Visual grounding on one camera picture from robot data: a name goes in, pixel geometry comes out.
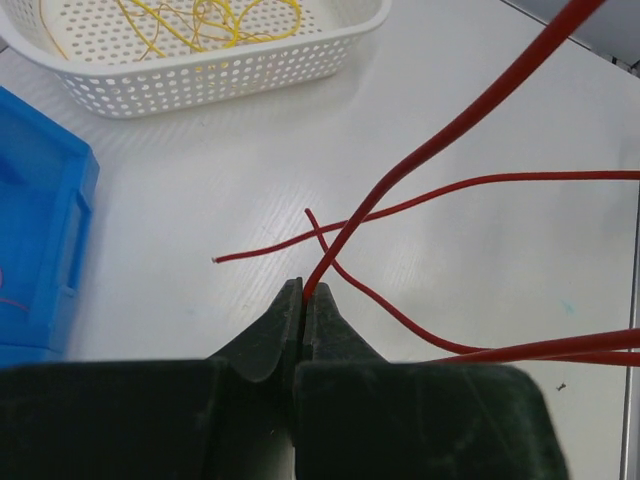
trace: white surface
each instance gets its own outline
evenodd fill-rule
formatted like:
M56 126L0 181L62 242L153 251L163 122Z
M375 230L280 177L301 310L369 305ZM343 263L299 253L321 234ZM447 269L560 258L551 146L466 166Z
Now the white surface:
M153 8L166 5L148 3ZM250 4L233 2L238 19ZM189 11L193 0L177 0L172 6ZM104 117L133 118L333 75L362 35L387 18L390 6L391 0L301 0L296 35L277 43L227 49L205 43L203 47L211 51L197 55L190 55L190 49L165 29L155 35L159 23L140 16L143 9L130 9L137 28L147 38L157 37L155 46L167 54L166 58L152 54L145 61L137 60L146 55L146 45L115 1L0 0L0 31L18 53L56 72L87 110ZM282 2L261 2L249 12L240 25L244 32L265 28L275 32L281 25L282 33L296 24L293 8ZM176 17L171 23L181 25ZM192 36L189 25L176 28L183 36ZM201 33L214 34L206 28Z
M3 53L0 83L91 143L102 165L72 356L216 351L287 278L306 277L320 248L308 242L220 266L212 255L307 230L307 206L323 223L346 217L539 29L491 0L403 0L331 79L123 122L85 113L49 74ZM492 172L637 168L639 151L638 79L566 44L384 204ZM479 187L362 227L341 260L420 324L459 342L499 346L625 328L637 190L613 182ZM443 355L334 273L325 280L344 316L388 359ZM546 393L573 478L616 478L624 370L523 368Z

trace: wire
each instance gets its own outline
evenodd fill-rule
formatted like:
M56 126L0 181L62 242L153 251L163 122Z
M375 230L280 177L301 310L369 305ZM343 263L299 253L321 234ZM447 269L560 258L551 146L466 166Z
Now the wire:
M51 40L53 45L56 47L56 50L60 52L60 55L62 55L65 60L69 60L67 54L64 53L64 50L62 50L62 47L60 47L60 45L58 45L58 42L56 42L56 39L53 37L53 34L51 33L51 30L49 30L49 27L47 27L47 22L45 22L44 14L42 13L42 0L39 0L38 2L38 14L40 15L40 22L42 22L42 27L44 28L44 31L47 32L49 40Z
M124 8L124 5L122 4L122 2L120 0L116 0L116 3L120 7L120 10L122 10L122 14L124 15L124 18L129 23L129 26L131 26L131 28L133 29L135 34L140 38L140 40L142 40L148 48L156 52L159 56L165 57L166 55L162 51L160 51L158 47L155 46L154 43L151 43L149 39L144 35L144 33L142 33L140 29L136 26L135 22L133 21L133 18L131 18L131 15L129 14L127 9Z
M138 58L138 61L144 60L146 56L151 52L157 53L160 57L165 57L166 54L161 51L156 43L161 32L161 26L166 29L171 35L177 38L180 42L189 47L191 52L205 52L207 49L202 46L200 38L206 38L215 40L218 42L224 41L220 48L226 49L237 46L240 42L249 43L263 43L274 40L281 40L292 35L295 35L302 25L302 10L298 4L298 0L278 0L280 3L284 3L293 8L296 16L294 25L285 33L280 35L272 35L269 33L250 33L242 30L242 23L251 12L253 8L263 2L263 0L253 0L250 2L240 13L236 16L231 8L228 0L195 0L191 8L191 12L185 12L177 10L166 3L160 5L159 8L153 9L142 0L130 0L134 5L141 8L144 13L134 14L129 12L121 0L116 0L122 14L133 29L134 33L147 45L147 51ZM162 17L163 7L176 15L180 21L189 29L192 33L192 38L188 39L182 35L178 30L173 28L169 22ZM207 15L215 11L222 18L222 23L215 22L207 18ZM156 31L152 40L149 40L146 35L137 27L132 17L140 16L152 16L157 24ZM190 25L183 17L190 16L193 25ZM225 39L221 36L207 35L201 32L203 26L214 27L223 30L226 34L230 35L230 38Z
M396 213L400 213L404 210L408 210L422 203L434 200L443 195L464 190L470 187L476 187L479 185L488 185L492 183L505 183L505 182L539 182L539 181L586 181L586 180L640 180L640 170L589 170L584 172L517 172L517 173L497 173L493 175L484 175L481 177L469 178L460 182L455 182L450 185L438 188L431 192L425 193L418 197L412 198L405 202L399 203L392 207L378 210L377 212L370 213L365 217L363 223L378 220L380 218L388 217ZM347 224L346 220L341 222L332 223L320 228L320 233L329 233L334 230L339 230ZM226 263L234 260L241 260L246 258L259 257L261 255L267 255L275 253L285 248L292 247L300 242L309 240L316 236L313 230L309 230L303 234L297 235L289 240L280 242L276 245L260 248L257 250L250 250L247 252L233 253L230 255L224 255L221 257L212 258L213 263Z
M313 212L310 209L305 209L305 214L309 218L311 225L313 226L314 235L317 236L318 242L322 247L322 250L326 252L329 249L329 245L327 244L324 236L320 232L320 226L313 215ZM484 349L477 347L470 347L467 345L462 345L459 343L450 342L443 338L440 338L427 330L423 329L421 326L416 324L413 320L408 318L402 312L400 312L396 307L394 307L388 300L382 297L380 294L375 292L370 287L358 281L356 278L351 276L339 263L337 260L333 260L331 266L336 270L336 272L350 285L360 290L362 293L367 295L373 301L378 303L383 309L385 309L388 313L390 313L394 318L396 318L402 325L408 328L411 332L431 343L432 345L446 350L451 353L461 354L460 357L453 358L465 358L469 362L475 361L477 357L473 357L471 355L480 353L480 352L495 352L496 350L492 349ZM575 355L575 356L564 356L558 355L558 358L545 358L547 360L560 360L566 362L579 362L579 363L592 363L592 364L601 364L601 365L618 365L618 366L640 366L640 354L637 353L624 353L624 352L602 352L598 354L583 354L583 355ZM491 361L491 357L484 360L485 362Z
M9 300L8 298L0 298L0 303L6 303L8 305L12 305L12 306L17 307L20 310L23 310L25 312L29 311L29 307L26 307L26 306L22 305L21 303L14 302L13 300Z
M0 267L0 288L4 287L4 272L2 271L2 267ZM14 307L18 307L25 312L29 311L29 307L22 305L21 303L15 302L13 300L9 300L8 298L0 297L0 303L6 303L7 305L12 305Z
M511 95L605 0L571 0L507 70L449 125L392 168L340 231L304 287L309 301L333 259L376 204L404 177L468 132Z
M507 363L522 360L541 360L565 355L620 350L640 346L640 329L596 333L579 337L546 340L484 352L469 353L439 360L445 363Z

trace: plastic basket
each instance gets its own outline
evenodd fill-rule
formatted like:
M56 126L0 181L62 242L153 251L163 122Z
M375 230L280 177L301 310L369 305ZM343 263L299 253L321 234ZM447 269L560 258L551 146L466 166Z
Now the plastic basket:
M176 8L193 5L193 0L169 1ZM236 9L247 3L230 0ZM115 0L0 0L0 32L18 53L55 72L91 112L132 118L332 75L357 40L384 22L391 0L299 0L299 5L302 25L295 36L204 53L160 38L158 46L170 56L144 61L134 61L146 45L121 17ZM286 10L280 2L264 0L246 28L273 26ZM151 35L153 29L149 22L145 32Z
M0 132L0 367L58 360L98 164L86 143L1 87Z

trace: table surface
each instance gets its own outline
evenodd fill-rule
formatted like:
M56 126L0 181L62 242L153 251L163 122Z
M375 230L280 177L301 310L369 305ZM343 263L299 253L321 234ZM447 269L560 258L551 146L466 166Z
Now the table surface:
M150 118L76 106L8 50L0 84L90 143L102 171L75 359L203 357L307 277L309 241L226 265L347 217L375 181L469 104L540 31L495 0L402 0L335 77ZM637 168L640 82L566 43L462 140L383 200L504 171ZM635 182L494 185L363 226L340 255L431 331L497 347L629 325ZM334 272L341 312L392 361L443 356ZM615 478L625 370L520 365L545 393L573 478ZM565 384L561 391L556 387ZM289 475L285 461L274 478Z

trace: perforated basket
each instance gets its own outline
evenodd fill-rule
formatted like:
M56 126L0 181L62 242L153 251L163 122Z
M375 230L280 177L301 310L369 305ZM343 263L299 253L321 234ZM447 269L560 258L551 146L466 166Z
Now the perforated basket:
M167 2L174 8L193 5L193 0L146 3L156 8ZM236 13L248 3L229 2ZM299 0L299 5L301 26L289 38L191 53L175 37L161 35L157 45L167 56L142 60L147 46L115 0L0 0L0 32L18 53L55 72L91 112L132 118L332 75L358 39L384 22L391 0ZM264 0L246 20L249 31L278 33L295 15L282 2ZM140 28L152 37L156 26L149 18ZM187 28L178 21L174 27ZM203 46L215 48L211 42Z

